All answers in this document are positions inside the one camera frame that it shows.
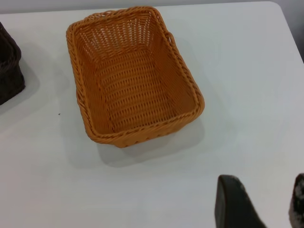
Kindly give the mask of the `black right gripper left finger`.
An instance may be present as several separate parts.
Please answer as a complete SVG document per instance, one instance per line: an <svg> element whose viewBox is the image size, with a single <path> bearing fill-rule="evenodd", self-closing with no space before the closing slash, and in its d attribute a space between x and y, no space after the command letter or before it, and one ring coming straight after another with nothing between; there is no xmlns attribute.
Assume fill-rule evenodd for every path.
<svg viewBox="0 0 304 228"><path fill-rule="evenodd" d="M233 175L219 175L215 202L218 228L264 228L242 182Z"/></svg>

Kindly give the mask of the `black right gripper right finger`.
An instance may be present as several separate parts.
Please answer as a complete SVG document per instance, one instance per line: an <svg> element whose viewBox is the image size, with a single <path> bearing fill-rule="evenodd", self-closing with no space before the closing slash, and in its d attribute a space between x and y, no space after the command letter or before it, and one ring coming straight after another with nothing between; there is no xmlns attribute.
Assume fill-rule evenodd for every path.
<svg viewBox="0 0 304 228"><path fill-rule="evenodd" d="M293 228L304 227L304 174L295 179L293 194L289 208L289 221Z"/></svg>

